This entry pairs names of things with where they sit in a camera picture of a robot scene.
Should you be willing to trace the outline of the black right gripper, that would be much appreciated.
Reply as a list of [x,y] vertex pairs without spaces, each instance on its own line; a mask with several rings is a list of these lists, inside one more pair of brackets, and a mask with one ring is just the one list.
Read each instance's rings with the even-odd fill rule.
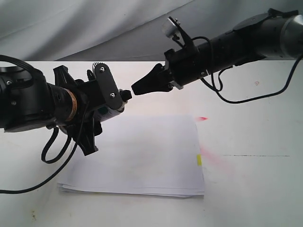
[[136,96],[153,92],[170,92],[173,88],[181,90],[185,85],[207,75],[210,70],[210,57],[203,56],[197,48],[165,53],[165,63],[156,64],[143,78],[132,85]]

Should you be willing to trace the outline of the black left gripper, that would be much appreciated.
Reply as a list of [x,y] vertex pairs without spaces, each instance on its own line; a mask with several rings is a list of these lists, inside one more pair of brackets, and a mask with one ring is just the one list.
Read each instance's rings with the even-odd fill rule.
[[119,108],[118,88],[109,67],[104,72],[87,70],[88,81],[74,79],[64,65],[53,72],[56,126],[78,144],[85,156],[95,153],[95,136],[102,133],[102,127],[94,119],[94,112],[105,103],[113,110]]

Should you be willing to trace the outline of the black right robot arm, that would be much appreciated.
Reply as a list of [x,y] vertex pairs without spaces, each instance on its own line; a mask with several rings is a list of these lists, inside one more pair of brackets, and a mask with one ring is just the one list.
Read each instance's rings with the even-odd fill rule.
[[291,58],[296,62],[303,58],[303,17],[296,10],[269,9],[218,37],[206,38],[200,45],[195,45],[194,38],[171,17],[164,31],[180,50],[166,51],[165,64],[156,64],[131,90],[118,90],[108,66],[103,63],[94,64],[87,72],[88,82],[79,83],[90,98],[89,119],[78,127],[74,136],[84,155],[98,150],[95,137],[102,133],[101,123],[121,113],[132,95],[182,89],[214,73],[221,74],[234,66],[268,57]]

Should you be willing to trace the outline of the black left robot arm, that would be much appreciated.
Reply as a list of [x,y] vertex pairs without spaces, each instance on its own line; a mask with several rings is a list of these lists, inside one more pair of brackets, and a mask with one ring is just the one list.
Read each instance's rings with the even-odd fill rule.
[[121,90],[103,63],[87,71],[87,81],[74,79],[64,65],[56,67],[51,84],[25,61],[6,55],[0,61],[0,126],[5,132],[47,127],[79,143],[92,143],[102,133],[101,123],[125,108]]

